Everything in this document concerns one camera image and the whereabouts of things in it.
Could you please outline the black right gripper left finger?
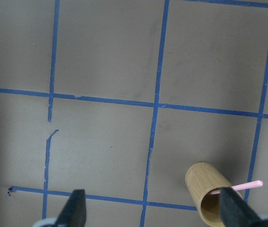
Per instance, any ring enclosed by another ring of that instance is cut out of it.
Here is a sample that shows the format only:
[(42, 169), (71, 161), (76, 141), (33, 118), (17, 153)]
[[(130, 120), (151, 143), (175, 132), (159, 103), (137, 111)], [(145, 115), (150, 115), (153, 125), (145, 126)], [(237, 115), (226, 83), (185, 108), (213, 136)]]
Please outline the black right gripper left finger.
[(84, 189), (73, 190), (61, 213), (56, 219), (55, 227), (84, 227), (87, 221), (86, 195)]

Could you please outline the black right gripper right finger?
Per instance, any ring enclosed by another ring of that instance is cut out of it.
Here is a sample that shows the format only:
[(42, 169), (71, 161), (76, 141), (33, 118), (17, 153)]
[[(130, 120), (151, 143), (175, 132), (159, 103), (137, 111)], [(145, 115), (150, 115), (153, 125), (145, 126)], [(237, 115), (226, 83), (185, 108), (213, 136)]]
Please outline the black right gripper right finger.
[(267, 227), (253, 209), (229, 187), (222, 187), (219, 196), (220, 219), (225, 227)]

